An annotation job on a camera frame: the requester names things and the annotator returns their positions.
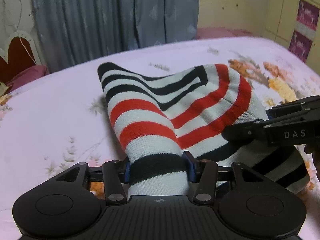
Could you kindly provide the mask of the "striped black red white sweater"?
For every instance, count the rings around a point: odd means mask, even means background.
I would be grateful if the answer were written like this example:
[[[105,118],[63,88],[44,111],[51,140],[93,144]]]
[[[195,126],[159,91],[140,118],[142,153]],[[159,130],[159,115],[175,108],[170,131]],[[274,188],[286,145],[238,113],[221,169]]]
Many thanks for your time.
[[[243,163],[293,193],[309,182],[294,146],[242,146],[222,137],[226,126],[267,120],[249,83],[226,65],[148,77],[108,62],[98,76],[111,127],[130,161],[129,195],[188,194],[184,151],[221,166]]]

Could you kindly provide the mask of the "pink floral bed sheet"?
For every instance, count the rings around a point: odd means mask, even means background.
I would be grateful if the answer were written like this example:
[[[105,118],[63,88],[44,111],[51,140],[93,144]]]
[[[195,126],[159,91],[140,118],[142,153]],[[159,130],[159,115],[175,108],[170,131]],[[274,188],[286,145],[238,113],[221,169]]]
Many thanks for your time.
[[[127,158],[111,127],[98,76],[103,63],[148,77],[224,64],[250,85],[265,110],[319,94],[319,76],[271,40],[193,40],[101,57],[55,72],[12,92],[1,104],[1,239],[19,239],[18,197],[82,162]]]

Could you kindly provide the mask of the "pink poster on wardrobe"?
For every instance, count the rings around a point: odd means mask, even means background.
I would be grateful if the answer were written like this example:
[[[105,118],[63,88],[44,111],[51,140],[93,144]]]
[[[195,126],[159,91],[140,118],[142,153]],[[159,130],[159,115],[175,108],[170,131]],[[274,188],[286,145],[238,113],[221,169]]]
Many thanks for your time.
[[[289,51],[306,62],[316,36],[319,7],[299,0],[296,22],[289,45]]]

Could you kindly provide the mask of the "cream round headboard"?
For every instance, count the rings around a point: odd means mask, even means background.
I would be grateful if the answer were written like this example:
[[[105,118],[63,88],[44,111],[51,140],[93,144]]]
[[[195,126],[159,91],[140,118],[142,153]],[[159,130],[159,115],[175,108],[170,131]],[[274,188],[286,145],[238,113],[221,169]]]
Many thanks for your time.
[[[199,0],[198,28],[243,30],[260,36],[267,0]]]

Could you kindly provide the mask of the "cream wardrobe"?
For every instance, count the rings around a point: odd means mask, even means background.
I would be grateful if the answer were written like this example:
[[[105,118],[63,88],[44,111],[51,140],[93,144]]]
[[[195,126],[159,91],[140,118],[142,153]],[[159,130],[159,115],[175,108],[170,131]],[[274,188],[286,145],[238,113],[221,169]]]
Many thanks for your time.
[[[319,0],[306,1],[319,7]],[[268,0],[263,36],[289,49],[298,5],[299,0]],[[306,64],[313,69],[319,64],[319,20]]]

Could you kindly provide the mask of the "maroon pillow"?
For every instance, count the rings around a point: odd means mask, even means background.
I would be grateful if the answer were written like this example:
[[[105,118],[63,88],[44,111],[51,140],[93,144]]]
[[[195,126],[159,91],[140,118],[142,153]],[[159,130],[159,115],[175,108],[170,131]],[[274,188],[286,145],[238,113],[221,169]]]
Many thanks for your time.
[[[16,90],[22,87],[23,85],[26,85],[48,74],[48,69],[44,65],[35,65],[29,67],[20,72],[19,74],[15,75],[7,83],[1,82],[1,95],[8,94],[13,90]]]

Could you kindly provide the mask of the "red heart-shaped headboard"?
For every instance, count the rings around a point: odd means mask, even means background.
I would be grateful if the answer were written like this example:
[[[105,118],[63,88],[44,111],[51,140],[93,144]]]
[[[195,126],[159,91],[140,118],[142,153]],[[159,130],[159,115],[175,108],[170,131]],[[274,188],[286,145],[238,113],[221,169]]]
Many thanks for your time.
[[[25,31],[16,31],[1,49],[1,82],[7,83],[22,71],[41,64],[33,38]]]

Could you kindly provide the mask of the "blue grey curtain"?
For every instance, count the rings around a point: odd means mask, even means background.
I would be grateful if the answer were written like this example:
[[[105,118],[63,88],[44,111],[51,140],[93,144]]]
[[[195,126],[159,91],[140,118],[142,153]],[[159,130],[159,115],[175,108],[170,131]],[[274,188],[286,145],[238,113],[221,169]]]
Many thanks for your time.
[[[191,40],[199,0],[32,0],[51,72],[99,57]]]

